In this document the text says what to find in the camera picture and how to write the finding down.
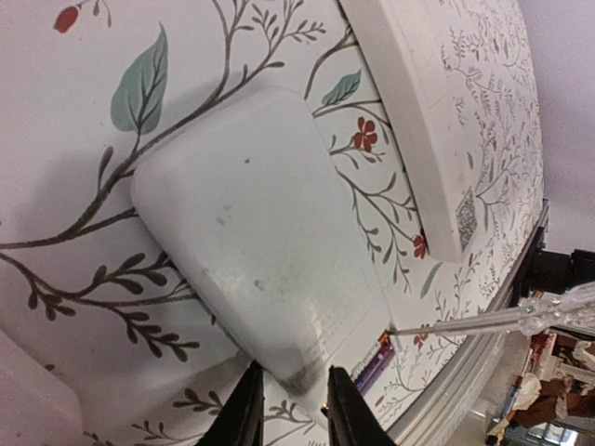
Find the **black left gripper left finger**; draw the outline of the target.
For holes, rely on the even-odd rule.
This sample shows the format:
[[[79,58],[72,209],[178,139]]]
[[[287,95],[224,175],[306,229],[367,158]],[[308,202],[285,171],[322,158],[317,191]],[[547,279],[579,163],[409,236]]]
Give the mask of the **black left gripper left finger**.
[[[263,369],[252,361],[202,437],[202,446],[262,445],[263,424]]]

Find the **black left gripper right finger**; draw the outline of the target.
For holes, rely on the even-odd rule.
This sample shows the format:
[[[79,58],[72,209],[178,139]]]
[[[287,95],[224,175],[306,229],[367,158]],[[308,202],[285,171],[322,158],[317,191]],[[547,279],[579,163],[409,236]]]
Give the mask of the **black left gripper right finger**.
[[[331,366],[327,381],[329,444],[390,445],[390,437],[342,367]]]

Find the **white remote control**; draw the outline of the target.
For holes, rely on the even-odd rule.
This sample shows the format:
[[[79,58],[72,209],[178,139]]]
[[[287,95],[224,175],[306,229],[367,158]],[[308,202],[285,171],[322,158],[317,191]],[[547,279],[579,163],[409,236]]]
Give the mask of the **white remote control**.
[[[240,349],[322,422],[390,326],[349,194],[306,102],[264,89],[209,113],[137,167],[139,217]]]

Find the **clear plastic screwdriver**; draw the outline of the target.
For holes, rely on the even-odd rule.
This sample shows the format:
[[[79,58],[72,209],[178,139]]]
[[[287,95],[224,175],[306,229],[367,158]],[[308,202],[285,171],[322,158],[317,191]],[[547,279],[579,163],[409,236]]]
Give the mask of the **clear plastic screwdriver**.
[[[554,297],[524,298],[515,308],[485,312],[459,320],[439,321],[429,327],[392,328],[391,336],[484,335],[506,331],[538,335],[554,326],[587,328],[594,325],[594,283],[578,285]]]

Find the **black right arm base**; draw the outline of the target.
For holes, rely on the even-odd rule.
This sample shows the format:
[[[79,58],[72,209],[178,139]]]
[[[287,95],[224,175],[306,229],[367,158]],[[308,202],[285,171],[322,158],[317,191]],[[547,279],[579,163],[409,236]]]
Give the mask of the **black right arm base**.
[[[576,249],[572,254],[539,250],[533,257],[527,279],[529,289],[555,295],[594,282],[594,253]]]

